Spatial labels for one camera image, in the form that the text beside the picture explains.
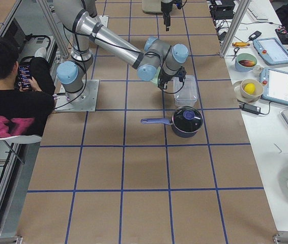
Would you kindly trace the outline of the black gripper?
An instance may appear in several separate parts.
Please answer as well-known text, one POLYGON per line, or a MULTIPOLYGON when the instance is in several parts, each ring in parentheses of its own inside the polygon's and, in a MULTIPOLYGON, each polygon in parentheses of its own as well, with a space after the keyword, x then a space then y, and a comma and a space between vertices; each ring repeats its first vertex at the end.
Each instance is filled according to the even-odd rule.
POLYGON ((167 89, 167 83, 171 80, 171 76, 161 73, 158 76, 158 87, 160 89, 167 89))
POLYGON ((172 2, 161 2, 161 12, 163 13, 163 21, 165 31, 168 32, 170 28, 170 12, 172 11, 172 2))

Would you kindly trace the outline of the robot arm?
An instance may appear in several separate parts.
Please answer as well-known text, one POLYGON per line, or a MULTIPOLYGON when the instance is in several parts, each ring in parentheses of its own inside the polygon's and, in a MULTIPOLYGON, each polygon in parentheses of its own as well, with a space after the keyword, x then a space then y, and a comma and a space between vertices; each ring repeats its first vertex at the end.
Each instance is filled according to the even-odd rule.
POLYGON ((183 7, 183 1, 182 0, 162 0, 160 7, 161 12, 163 14, 163 23, 165 25, 165 30, 168 32, 170 28, 170 13, 173 10, 173 6, 176 5, 176 7, 180 10, 183 7))
POLYGON ((95 1, 54 1, 53 4, 63 27, 73 37, 72 59, 57 68, 58 79, 69 103, 81 103, 88 95, 82 78, 93 62, 90 43, 131 65, 142 81, 151 81, 157 76, 161 90, 166 89, 174 77, 184 82, 186 71, 183 63, 189 54, 185 45, 170 45, 149 37, 144 50, 140 50, 104 26, 98 17, 95 1))

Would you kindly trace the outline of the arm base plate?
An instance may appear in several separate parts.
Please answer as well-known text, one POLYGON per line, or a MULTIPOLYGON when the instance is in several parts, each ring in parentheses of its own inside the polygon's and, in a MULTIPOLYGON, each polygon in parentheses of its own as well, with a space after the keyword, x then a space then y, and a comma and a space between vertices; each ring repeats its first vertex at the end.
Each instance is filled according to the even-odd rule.
POLYGON ((79 92, 70 94, 65 92, 65 88, 61 84, 61 96, 57 96, 55 111, 56 112, 95 112, 97 95, 99 90, 98 79, 82 80, 85 87, 79 92))

